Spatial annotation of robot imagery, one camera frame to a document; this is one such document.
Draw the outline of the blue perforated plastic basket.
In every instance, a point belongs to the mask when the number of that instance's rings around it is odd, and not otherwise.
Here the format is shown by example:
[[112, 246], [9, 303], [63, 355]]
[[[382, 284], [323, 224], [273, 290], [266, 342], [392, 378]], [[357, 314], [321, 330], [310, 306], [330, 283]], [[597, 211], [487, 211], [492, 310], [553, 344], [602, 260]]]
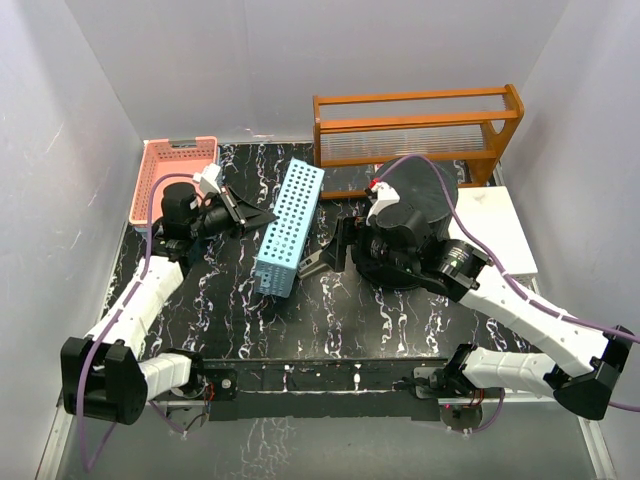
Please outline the blue perforated plastic basket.
[[289, 163], [254, 270], [257, 293], [287, 298], [292, 290], [322, 190], [324, 171], [292, 159]]

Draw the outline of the large black plastic bucket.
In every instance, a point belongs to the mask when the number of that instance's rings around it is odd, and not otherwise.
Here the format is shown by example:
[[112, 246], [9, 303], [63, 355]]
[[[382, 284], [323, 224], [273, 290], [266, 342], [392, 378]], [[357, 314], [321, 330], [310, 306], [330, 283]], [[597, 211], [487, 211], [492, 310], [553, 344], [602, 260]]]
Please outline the large black plastic bucket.
[[420, 155], [387, 162], [375, 178], [387, 182], [400, 196], [399, 203], [382, 210], [369, 226], [389, 245], [392, 265], [373, 273], [357, 271], [378, 287], [420, 288], [448, 237], [451, 208], [458, 200], [457, 179]]

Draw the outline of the white perforated plastic basket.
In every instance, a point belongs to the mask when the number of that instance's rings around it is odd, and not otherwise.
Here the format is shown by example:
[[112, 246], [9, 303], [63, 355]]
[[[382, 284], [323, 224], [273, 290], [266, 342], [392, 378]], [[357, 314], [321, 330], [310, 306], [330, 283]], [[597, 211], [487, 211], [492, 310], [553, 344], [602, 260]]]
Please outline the white perforated plastic basket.
[[459, 189], [456, 213], [516, 281], [532, 285], [538, 268], [505, 186]]

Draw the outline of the black silver stapler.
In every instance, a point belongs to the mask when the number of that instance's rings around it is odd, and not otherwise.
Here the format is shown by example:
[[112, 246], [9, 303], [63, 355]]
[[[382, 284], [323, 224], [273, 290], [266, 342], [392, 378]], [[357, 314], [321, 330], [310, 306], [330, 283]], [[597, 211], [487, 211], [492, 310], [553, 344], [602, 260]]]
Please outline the black silver stapler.
[[304, 280], [330, 270], [323, 250], [318, 250], [303, 259], [297, 269], [297, 277]]

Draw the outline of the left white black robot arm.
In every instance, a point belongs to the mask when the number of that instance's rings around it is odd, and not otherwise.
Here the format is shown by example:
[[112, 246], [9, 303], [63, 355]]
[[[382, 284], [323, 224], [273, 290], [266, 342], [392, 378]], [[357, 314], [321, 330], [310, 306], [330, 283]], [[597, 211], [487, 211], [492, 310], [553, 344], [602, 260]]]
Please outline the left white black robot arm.
[[144, 340], [210, 239], [239, 238], [276, 218], [226, 186], [187, 179], [167, 185], [145, 256], [122, 295], [84, 337], [70, 337], [61, 348], [65, 411], [131, 425], [148, 401], [169, 391], [186, 399], [200, 396], [207, 383], [202, 356], [171, 348], [142, 360]]

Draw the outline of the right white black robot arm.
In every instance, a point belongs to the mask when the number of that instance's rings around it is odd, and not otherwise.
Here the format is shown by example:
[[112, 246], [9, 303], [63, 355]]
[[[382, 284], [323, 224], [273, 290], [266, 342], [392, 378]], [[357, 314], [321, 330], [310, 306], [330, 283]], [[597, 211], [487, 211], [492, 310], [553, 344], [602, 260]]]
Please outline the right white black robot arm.
[[460, 397], [487, 388], [523, 390], [552, 397], [580, 417], [604, 418], [633, 345], [631, 332], [579, 324], [514, 281], [486, 252], [437, 237], [422, 213], [405, 202], [372, 211], [339, 219], [329, 244], [300, 263], [299, 278], [341, 272], [351, 255], [370, 282], [444, 296], [493, 318], [537, 349], [513, 353], [461, 345], [426, 382], [428, 388]]

